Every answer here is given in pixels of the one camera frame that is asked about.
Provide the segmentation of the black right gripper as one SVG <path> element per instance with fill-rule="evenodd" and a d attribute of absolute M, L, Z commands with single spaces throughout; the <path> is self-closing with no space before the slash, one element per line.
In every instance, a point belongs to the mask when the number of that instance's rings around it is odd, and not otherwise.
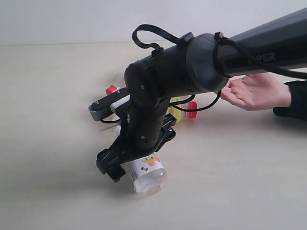
<path fill-rule="evenodd" d="M 126 119 L 122 120 L 120 135 L 108 149 L 98 153 L 96 157 L 97 168 L 102 174 L 108 174 L 115 183 L 119 182 L 125 175 L 125 170 L 121 165 L 158 152 L 165 143 L 171 141 L 176 136 L 176 132 L 172 128 L 175 123 L 175 117 L 167 114 L 162 121 L 157 137 L 151 138 L 154 141 L 154 146 L 149 150 L 141 150 L 135 147 L 132 141 L 129 140 L 128 122 Z"/>

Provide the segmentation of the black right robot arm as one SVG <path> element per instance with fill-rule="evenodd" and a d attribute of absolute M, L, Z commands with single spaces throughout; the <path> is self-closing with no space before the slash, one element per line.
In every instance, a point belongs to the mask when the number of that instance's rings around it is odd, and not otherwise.
<path fill-rule="evenodd" d="M 306 79 L 307 11 L 301 9 L 231 38 L 221 32 L 175 37 L 150 24 L 132 34 L 134 43 L 151 48 L 149 56 L 131 63 L 124 88 L 109 87 L 107 95 L 89 106 L 95 121 L 118 116 L 119 137 L 101 151 L 96 165 L 117 182 L 122 164 L 157 152 L 176 135 L 176 119 L 167 113 L 177 107 L 171 99 L 219 92 L 231 77 L 272 72 Z"/>

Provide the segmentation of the black sleeved forearm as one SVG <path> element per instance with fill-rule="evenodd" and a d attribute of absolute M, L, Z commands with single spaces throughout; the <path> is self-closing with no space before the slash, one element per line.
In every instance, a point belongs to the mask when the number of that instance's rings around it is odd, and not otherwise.
<path fill-rule="evenodd" d="M 275 107 L 273 113 L 278 117 L 307 120 L 307 81 L 286 82 L 291 95 L 291 103 L 287 107 Z"/>

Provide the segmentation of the person's open hand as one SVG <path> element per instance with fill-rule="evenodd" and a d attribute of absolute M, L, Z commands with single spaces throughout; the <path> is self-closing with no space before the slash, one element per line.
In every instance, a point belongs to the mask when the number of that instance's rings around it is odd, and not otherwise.
<path fill-rule="evenodd" d="M 288 86 L 269 73 L 248 74 L 230 80 L 221 90 L 220 97 L 246 111 L 287 107 L 291 103 Z"/>

